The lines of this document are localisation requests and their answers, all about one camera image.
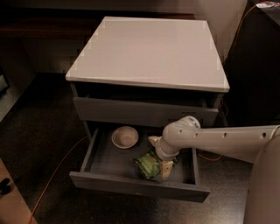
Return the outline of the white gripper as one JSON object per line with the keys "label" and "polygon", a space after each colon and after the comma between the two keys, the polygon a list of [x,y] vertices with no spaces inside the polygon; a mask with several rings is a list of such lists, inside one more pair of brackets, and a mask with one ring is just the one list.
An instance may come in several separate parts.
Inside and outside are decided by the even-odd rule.
{"label": "white gripper", "polygon": [[173,162],[171,160],[179,154],[179,149],[169,145],[159,136],[149,136],[148,140],[152,145],[155,145],[155,151],[158,157],[163,160],[160,163],[160,173],[162,180],[167,180],[173,167]]}

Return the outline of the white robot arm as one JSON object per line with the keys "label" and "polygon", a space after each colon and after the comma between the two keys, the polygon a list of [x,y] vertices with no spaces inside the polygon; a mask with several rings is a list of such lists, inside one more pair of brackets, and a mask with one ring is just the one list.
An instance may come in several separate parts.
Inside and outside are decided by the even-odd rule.
{"label": "white robot arm", "polygon": [[172,161],[184,148],[240,159],[253,165],[243,224],[280,224],[280,127],[200,127],[186,116],[164,127],[150,143],[163,161]]}

